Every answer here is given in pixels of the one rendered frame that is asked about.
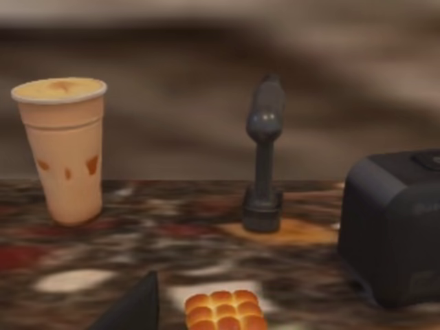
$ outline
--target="golden brown bun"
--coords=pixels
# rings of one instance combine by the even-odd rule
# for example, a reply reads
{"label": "golden brown bun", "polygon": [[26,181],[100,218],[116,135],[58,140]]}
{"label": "golden brown bun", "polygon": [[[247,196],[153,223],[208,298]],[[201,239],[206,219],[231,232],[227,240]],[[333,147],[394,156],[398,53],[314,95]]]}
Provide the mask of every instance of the golden brown bun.
{"label": "golden brown bun", "polygon": [[197,294],[185,302],[188,330],[267,330],[258,298],[250,291]]}

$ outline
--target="bread roll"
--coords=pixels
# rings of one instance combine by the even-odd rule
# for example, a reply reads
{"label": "bread roll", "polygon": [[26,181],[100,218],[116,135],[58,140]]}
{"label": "bread roll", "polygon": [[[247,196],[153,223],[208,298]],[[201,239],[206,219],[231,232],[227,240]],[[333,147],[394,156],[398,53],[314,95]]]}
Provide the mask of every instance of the bread roll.
{"label": "bread roll", "polygon": [[185,302],[188,330],[267,330],[258,298],[250,291],[196,294]]}

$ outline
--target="marble countertop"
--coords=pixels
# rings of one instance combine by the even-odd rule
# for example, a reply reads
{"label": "marble countertop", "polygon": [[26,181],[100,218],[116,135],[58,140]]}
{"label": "marble countertop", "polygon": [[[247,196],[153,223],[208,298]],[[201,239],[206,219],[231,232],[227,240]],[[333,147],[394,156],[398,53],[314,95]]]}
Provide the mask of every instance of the marble countertop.
{"label": "marble countertop", "polygon": [[440,305],[383,311],[335,253],[342,184],[278,183],[282,230],[241,229],[240,181],[105,181],[104,212],[52,224],[37,181],[0,181],[0,329],[86,329],[149,270],[161,329],[184,329],[188,295],[251,289],[271,330],[440,329]]}

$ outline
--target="beverage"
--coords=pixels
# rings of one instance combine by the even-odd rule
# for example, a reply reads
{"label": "beverage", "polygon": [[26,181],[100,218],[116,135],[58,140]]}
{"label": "beverage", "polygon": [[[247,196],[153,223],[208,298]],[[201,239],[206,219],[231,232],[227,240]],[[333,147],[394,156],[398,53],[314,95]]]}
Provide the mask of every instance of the beverage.
{"label": "beverage", "polygon": [[76,226],[102,210],[104,82],[52,78],[15,87],[21,120],[53,220]]}

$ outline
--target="black object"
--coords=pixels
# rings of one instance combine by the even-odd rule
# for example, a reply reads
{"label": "black object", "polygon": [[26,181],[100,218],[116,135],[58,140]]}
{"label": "black object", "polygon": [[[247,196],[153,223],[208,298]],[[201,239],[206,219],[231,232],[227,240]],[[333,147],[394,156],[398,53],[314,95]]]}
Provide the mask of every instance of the black object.
{"label": "black object", "polygon": [[278,76],[269,75],[255,91],[247,134],[257,143],[255,182],[243,202],[243,227],[252,232],[280,229],[283,193],[272,187],[274,142],[282,133],[285,94]]}
{"label": "black object", "polygon": [[156,272],[148,273],[89,330],[157,330],[159,292]]}
{"label": "black object", "polygon": [[338,253],[380,306],[440,300],[440,149],[372,155],[350,170]]}

